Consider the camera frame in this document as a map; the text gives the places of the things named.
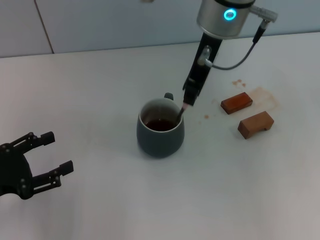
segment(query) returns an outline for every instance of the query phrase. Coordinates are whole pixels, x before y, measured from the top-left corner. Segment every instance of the gray mug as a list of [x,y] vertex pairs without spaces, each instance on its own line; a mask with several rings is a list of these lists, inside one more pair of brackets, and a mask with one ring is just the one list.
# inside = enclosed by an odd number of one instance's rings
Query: gray mug
[[167,131],[156,131],[146,126],[148,122],[158,119],[176,123],[179,112],[180,108],[174,103],[174,96],[168,92],[163,98],[151,100],[144,105],[139,113],[136,137],[147,154],[165,158],[181,147],[185,138],[183,116],[173,129]]

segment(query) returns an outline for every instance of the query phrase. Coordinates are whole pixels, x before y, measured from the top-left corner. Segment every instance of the brown wooden block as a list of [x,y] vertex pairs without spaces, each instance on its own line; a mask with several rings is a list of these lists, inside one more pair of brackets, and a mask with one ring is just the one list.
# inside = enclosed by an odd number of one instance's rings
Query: brown wooden block
[[272,117],[266,111],[263,111],[240,121],[238,130],[245,139],[248,139],[259,131],[269,130],[272,124],[274,124]]
[[252,99],[245,92],[230,97],[221,102],[221,107],[227,114],[233,114],[236,111],[251,106]]

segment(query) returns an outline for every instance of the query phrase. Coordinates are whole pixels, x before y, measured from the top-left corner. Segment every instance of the white wall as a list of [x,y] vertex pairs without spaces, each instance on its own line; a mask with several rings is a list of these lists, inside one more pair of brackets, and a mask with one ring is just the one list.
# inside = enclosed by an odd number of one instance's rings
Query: white wall
[[0,58],[50,54],[33,0],[0,0]]
[[[199,41],[201,0],[37,0],[55,53]],[[257,0],[279,13],[266,35],[317,32],[320,1]],[[261,20],[250,15],[240,37],[254,35]]]

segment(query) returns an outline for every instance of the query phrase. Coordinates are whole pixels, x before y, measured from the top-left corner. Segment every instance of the brown stain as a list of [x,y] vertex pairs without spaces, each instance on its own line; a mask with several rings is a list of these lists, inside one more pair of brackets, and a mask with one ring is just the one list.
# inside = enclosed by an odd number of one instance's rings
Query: brown stain
[[252,106],[259,111],[272,111],[280,106],[279,102],[272,95],[272,93],[261,86],[248,92],[248,95],[253,100]]
[[238,86],[238,84],[240,84],[240,83],[242,83],[242,80],[241,80],[241,79],[238,79],[237,81],[233,81],[233,82],[232,82],[232,84],[233,84],[234,86],[236,86],[237,89],[241,89],[241,88]]

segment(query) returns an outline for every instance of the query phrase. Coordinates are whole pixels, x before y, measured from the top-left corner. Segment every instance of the mug handle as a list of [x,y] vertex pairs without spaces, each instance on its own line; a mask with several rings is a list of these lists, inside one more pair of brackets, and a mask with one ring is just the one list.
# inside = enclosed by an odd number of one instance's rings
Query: mug handle
[[166,99],[171,99],[172,101],[174,100],[174,95],[173,95],[172,93],[170,93],[170,92],[167,92],[167,93],[164,95],[164,97],[165,97]]

